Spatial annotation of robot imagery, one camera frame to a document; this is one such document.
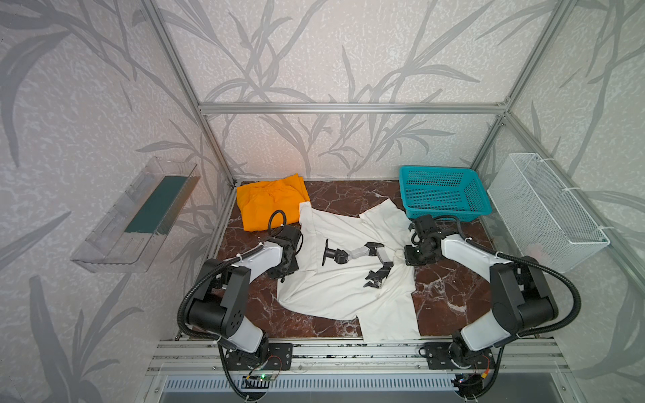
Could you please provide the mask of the aluminium mounting rail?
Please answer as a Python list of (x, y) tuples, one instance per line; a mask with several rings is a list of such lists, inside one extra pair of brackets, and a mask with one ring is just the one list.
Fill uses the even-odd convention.
[[(449, 342), (447, 338), (388, 341), (368, 344), (359, 339), (275, 339), (294, 344), (292, 367), (273, 371), (285, 374), (449, 374), (461, 369), (429, 369), (418, 354), (423, 344)], [(502, 373), (569, 373), (571, 371), (554, 339), (521, 339), (507, 345)], [(145, 373), (222, 374), (216, 344), (208, 341), (160, 342)]]

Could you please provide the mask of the small circuit board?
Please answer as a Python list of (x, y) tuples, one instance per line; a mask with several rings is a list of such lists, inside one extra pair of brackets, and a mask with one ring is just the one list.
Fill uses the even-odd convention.
[(260, 372), (260, 373), (249, 373), (244, 377), (245, 382), (250, 383), (250, 384), (259, 384), (259, 383), (266, 383), (266, 382), (272, 382), (275, 381), (278, 376), (280, 375), (279, 372)]

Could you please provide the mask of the teal plastic basket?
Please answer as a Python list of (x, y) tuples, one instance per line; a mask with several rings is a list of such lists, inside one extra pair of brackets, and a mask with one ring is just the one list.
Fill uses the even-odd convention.
[(486, 189), (471, 169), (403, 166), (399, 169), (399, 185), (410, 219), (451, 215), (472, 222), (492, 213)]

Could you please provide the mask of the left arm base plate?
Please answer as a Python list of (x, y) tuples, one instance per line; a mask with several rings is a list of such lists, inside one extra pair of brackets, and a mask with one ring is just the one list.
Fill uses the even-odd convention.
[(263, 369), (273, 371), (289, 370), (292, 367), (294, 344), (274, 343), (260, 345), (258, 353), (247, 353), (240, 350), (227, 352), (224, 356), (227, 369), (251, 370)]

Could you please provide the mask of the orange drawstring shorts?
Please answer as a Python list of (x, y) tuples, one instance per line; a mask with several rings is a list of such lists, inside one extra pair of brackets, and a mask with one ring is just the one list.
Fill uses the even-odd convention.
[(287, 216), (287, 224), (298, 223), (300, 204), (309, 201), (304, 179), (299, 175), (255, 182), (237, 190), (237, 205), (246, 232), (267, 230), (271, 215), (278, 210)]

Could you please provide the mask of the clear acrylic wall shelf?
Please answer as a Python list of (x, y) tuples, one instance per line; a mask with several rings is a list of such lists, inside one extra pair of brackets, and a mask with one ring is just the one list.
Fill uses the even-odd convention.
[(71, 261), (94, 274), (146, 272), (200, 178), (196, 163), (150, 158)]

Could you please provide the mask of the white garment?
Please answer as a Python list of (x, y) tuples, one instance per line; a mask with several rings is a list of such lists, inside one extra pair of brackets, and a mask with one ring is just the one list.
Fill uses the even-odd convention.
[[(414, 270), (403, 254), (410, 239), (406, 214), (390, 199), (356, 218), (319, 211), (311, 203), (301, 203), (299, 213), (304, 236), (297, 255), (299, 269), (277, 287), (282, 307), (339, 321), (358, 319), (369, 343), (419, 339)], [(323, 258), (327, 246), (350, 252), (368, 242), (384, 245), (393, 262), (380, 288), (369, 287), (366, 278), (381, 269), (377, 257), (360, 257), (344, 265)]]

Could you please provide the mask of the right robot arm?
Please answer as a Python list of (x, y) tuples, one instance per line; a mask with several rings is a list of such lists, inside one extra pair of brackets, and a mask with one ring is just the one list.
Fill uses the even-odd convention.
[(411, 243), (404, 250), (408, 264), (423, 266), (453, 260), (490, 285), (489, 312), (453, 336), (450, 354), (455, 359), (501, 347), (518, 339), (520, 332), (559, 315), (544, 272), (534, 267), (532, 260), (521, 263), (518, 258), (503, 258), (465, 237), (462, 231), (441, 230), (430, 215), (413, 219), (409, 229)]

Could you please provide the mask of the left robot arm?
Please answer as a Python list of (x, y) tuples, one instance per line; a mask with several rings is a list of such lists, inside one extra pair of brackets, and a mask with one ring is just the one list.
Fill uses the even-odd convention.
[(205, 261), (198, 280), (179, 305), (176, 321), (180, 331), (264, 361), (268, 337), (245, 316), (250, 285), (262, 275), (285, 280), (295, 273), (303, 240), (299, 228), (281, 226), (251, 250), (227, 260)]

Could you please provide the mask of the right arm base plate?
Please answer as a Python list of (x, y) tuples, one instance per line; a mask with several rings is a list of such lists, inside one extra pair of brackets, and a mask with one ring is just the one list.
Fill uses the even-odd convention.
[(426, 359), (429, 369), (487, 370), (495, 365), (492, 351), (470, 350), (458, 342), (431, 342), (423, 344), (418, 354)]

